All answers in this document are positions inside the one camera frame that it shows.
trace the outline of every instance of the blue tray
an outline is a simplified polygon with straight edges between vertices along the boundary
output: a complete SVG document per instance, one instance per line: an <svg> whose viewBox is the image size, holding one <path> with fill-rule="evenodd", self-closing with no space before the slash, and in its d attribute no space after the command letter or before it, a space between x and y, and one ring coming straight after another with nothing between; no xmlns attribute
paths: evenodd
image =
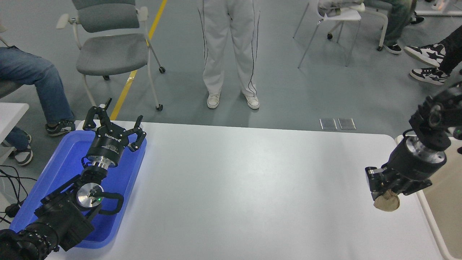
<svg viewBox="0 0 462 260"><path fill-rule="evenodd" d="M10 229L19 232L28 224L34 222L37 219L34 211L42 205L40 200L82 172L83 167L80 160L86 155L94 137L94 132L83 130L73 131L63 137L38 178L37 183L32 188L26 201L24 201L23 206L13 219ZM129 136L129 139L133 142L136 135ZM108 169L108 176L103 179L101 186L103 186L105 192L117 192L124 196L122 209L115 215L98 214L91 222L95 230L77 247L102 248L114 238L127 208L128 199L132 193L145 151L146 140L144 140L140 149L133 153L128 148L125 148L119 165ZM115 199L103 201L104 210L112 210L116 205Z"/></svg>

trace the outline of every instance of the chair armrest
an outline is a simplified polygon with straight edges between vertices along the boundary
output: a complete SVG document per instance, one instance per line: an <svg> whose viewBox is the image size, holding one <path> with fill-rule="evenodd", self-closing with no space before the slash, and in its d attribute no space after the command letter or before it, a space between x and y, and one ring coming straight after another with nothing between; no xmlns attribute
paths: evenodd
<svg viewBox="0 0 462 260"><path fill-rule="evenodd" d="M138 20L140 22L145 22L148 17L147 7L143 6L142 8L140 8L139 10L137 9L136 11L138 12Z"/></svg>
<svg viewBox="0 0 462 260"><path fill-rule="evenodd" d="M67 23L70 23L69 14L65 13L65 14L61 15L61 17L59 17L58 23L56 24L56 28L57 29L64 29L66 27Z"/></svg>

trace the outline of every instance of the person's leg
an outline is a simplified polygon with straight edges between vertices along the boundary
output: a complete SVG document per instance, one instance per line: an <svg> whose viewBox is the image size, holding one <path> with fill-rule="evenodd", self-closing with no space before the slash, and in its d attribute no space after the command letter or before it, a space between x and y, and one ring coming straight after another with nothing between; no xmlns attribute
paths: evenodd
<svg viewBox="0 0 462 260"><path fill-rule="evenodd" d="M444 59L441 65L439 66L439 70L443 71L447 75L451 74L452 70L459 65L459 63L462 61L462 47L459 49L448 53Z"/></svg>
<svg viewBox="0 0 462 260"><path fill-rule="evenodd" d="M397 43L401 37L403 28L409 23L411 18L412 0L381 0L390 3L393 9L388 14L388 27L385 33L385 46Z"/></svg>
<svg viewBox="0 0 462 260"><path fill-rule="evenodd" d="M36 86L48 124L74 119L58 70L51 62L16 48L0 48L0 57L0 78Z"/></svg>
<svg viewBox="0 0 462 260"><path fill-rule="evenodd" d="M10 133L5 137L5 141L8 147L14 147L18 151L26 150L29 145L27 134L17 126L13 127Z"/></svg>
<svg viewBox="0 0 462 260"><path fill-rule="evenodd" d="M223 56L230 20L226 0L201 0L199 14L204 34L204 83L210 94L219 94L225 78Z"/></svg>
<svg viewBox="0 0 462 260"><path fill-rule="evenodd" d="M444 45L446 53L455 52L457 49L462 48L462 25L439 42L439 44Z"/></svg>
<svg viewBox="0 0 462 260"><path fill-rule="evenodd" d="M443 85L452 70L462 61L462 47L448 53L438 68L421 68L411 70L410 75L423 82Z"/></svg>
<svg viewBox="0 0 462 260"><path fill-rule="evenodd" d="M7 147L14 147L14 159L19 165L25 166L30 163L34 156L30 148L31 141L32 137L29 134L15 126L1 144Z"/></svg>
<svg viewBox="0 0 462 260"><path fill-rule="evenodd" d="M421 47L406 46L404 50L411 57L434 67L440 67L446 59L448 53L452 53L450 60L454 60L457 56L457 51L462 48L462 26L454 30L449 36L439 43L429 44Z"/></svg>
<svg viewBox="0 0 462 260"><path fill-rule="evenodd" d="M422 16L417 16L417 13L415 12L416 6L417 6L417 0L412 0L411 19L410 19L410 24L412 25L418 25L425 20L425 18L423 18Z"/></svg>
<svg viewBox="0 0 462 260"><path fill-rule="evenodd" d="M255 62L258 50L260 8L256 0L228 0L231 36L236 57L241 92L247 105L258 109L260 102L255 87Z"/></svg>

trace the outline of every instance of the white table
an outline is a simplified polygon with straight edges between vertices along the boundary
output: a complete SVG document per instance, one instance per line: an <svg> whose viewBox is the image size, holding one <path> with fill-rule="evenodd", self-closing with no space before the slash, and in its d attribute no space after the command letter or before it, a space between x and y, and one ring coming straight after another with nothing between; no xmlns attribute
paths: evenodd
<svg viewBox="0 0 462 260"><path fill-rule="evenodd" d="M372 205L364 168L388 160L389 136L143 125L146 155L115 239L48 260L442 258L415 195L394 212Z"/></svg>
<svg viewBox="0 0 462 260"><path fill-rule="evenodd" d="M11 129L29 109L28 104L0 102L0 140L3 141Z"/></svg>
<svg viewBox="0 0 462 260"><path fill-rule="evenodd" d="M28 109L28 104L0 102L0 142L5 139ZM12 148L0 146L0 164L7 159L11 151ZM1 192L0 201L6 201L5 196Z"/></svg>

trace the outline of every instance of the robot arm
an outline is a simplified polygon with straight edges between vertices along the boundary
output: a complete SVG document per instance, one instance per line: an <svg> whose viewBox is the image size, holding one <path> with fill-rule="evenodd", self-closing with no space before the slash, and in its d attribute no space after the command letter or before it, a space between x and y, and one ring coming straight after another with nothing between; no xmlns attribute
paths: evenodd
<svg viewBox="0 0 462 260"><path fill-rule="evenodd" d="M448 129L462 139L462 89L451 87L434 98L428 96L409 123L416 136L403 134L387 163L380 169L365 169L374 201L387 191L397 198L400 193L409 195L432 185L429 177L446 163L444 151L451 144Z"/></svg>
<svg viewBox="0 0 462 260"><path fill-rule="evenodd" d="M0 259L2 260L43 260L52 251L65 251L84 240L93 230L92 219L97 214L113 215L123 204L123 196L105 192L101 181L106 178L109 167L116 167L124 148L132 145L131 151L139 148L146 137L140 128L142 116L139 116L131 130L112 123L106 109L92 107L85 120L85 130L95 131L95 138L84 158L84 170L58 189L44 197L34 214L36 221L24 230L15 233L12 230L0 230ZM101 126L96 128L93 121L98 116ZM128 136L136 133L137 140L129 143ZM102 210L103 199L116 199L113 210Z"/></svg>

